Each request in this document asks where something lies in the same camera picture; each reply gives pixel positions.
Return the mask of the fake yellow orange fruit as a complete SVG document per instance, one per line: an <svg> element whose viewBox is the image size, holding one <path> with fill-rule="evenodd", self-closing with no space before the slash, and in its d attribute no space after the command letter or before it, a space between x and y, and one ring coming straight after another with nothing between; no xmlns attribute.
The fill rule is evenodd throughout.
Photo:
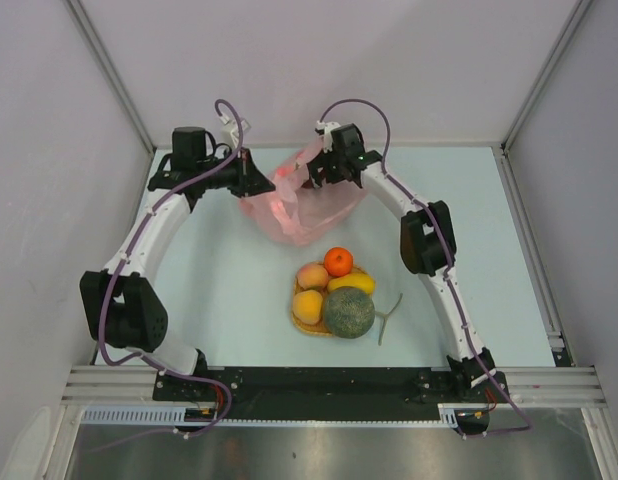
<svg viewBox="0 0 618 480"><path fill-rule="evenodd" d="M303 324L316 325L322 316L323 296L316 290L305 290L293 297L292 312Z"/></svg>

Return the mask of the pink plastic bag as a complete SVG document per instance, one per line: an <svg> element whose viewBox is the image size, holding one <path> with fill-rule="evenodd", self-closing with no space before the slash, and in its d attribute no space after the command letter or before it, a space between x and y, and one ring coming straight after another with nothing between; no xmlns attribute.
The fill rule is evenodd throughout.
<svg viewBox="0 0 618 480"><path fill-rule="evenodd" d="M239 200L241 212L253 220L270 240L295 246L308 245L335 228L353 212L366 192L356 184L310 182L308 163L323 152L323 141L314 140L297 151L267 178L275 190Z"/></svg>

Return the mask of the fake peach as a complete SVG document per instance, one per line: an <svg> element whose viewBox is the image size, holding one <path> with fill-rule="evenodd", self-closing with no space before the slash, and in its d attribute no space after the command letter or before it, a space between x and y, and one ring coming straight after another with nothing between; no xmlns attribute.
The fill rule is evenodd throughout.
<svg viewBox="0 0 618 480"><path fill-rule="evenodd" d="M308 263L296 274L296 281L303 290L322 290L329 280L328 271L319 263Z"/></svg>

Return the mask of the yellow fake mango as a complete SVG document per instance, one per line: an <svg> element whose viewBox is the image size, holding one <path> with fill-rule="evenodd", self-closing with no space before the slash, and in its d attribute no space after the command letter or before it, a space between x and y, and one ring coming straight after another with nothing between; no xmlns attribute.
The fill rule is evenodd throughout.
<svg viewBox="0 0 618 480"><path fill-rule="evenodd" d="M370 275L361 272L354 272L331 279L327 284L327 291L331 293L337 289L345 287L357 288L368 295L372 295L375 291L376 283Z"/></svg>

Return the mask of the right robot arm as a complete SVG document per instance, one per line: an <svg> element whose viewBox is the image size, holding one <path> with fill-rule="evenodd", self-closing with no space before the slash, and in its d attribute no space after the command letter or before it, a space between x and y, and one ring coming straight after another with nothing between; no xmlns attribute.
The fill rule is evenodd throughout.
<svg viewBox="0 0 618 480"><path fill-rule="evenodd" d="M308 163L311 185L354 183L399 220L403 264L425 286L446 336L452 393L462 401L473 401L489 384L501 391L493 356L460 293L457 244L448 205L429 202L401 183L382 154L366 149L356 125L319 121L315 131L322 151Z"/></svg>

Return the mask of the green fake melon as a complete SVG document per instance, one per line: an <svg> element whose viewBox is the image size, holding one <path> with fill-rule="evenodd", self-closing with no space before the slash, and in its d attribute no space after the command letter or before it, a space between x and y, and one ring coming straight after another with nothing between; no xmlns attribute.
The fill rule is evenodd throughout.
<svg viewBox="0 0 618 480"><path fill-rule="evenodd" d="M327 331L333 336L354 340L366 335L373 327L376 318L383 320L379 334L379 344L382 344L386 323L389 317L400 306L403 294L388 312L376 309L370 294L357 287L342 287L329 293L322 307L322 321Z"/></svg>

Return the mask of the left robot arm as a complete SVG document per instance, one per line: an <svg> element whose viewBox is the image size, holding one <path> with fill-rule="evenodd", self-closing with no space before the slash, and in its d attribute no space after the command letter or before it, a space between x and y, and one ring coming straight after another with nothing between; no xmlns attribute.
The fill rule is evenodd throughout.
<svg viewBox="0 0 618 480"><path fill-rule="evenodd" d="M118 252L79 283L88 328L105 363L118 363L108 348L124 349L129 359L174 376L176 389L191 400L209 390L206 357L170 330L155 277L175 234L207 191L226 189L244 198L274 190L243 145L249 128L245 120L229 122L221 143L203 128L176 128L171 152L149 180L143 213Z"/></svg>

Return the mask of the woven bamboo tray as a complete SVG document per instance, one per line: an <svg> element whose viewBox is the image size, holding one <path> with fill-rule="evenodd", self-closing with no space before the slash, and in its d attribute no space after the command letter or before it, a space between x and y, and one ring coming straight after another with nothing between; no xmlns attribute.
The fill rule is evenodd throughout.
<svg viewBox="0 0 618 480"><path fill-rule="evenodd" d="M364 270L361 270L359 268L355 268L351 273L354 272L361 272L361 273L365 273L367 274ZM294 284L293 284L293 295L292 295L292 300L291 300L291 319L293 324L302 332L309 334L309 335L317 335L317 336L325 336L325 337L332 337L331 332L328 330L327 326L325 325L324 321L323 321L323 316L321 316L321 320L318 324L316 325L306 325L303 324L302 322L300 322L293 314L292 312L292 301L293 301L293 297L301 292L301 291L305 291L303 290L297 283L296 278L294 279ZM316 290L318 292L320 292L323 296L323 304L324 304L324 300L327 298L329 292L327 291L327 286L322 289L322 290Z"/></svg>

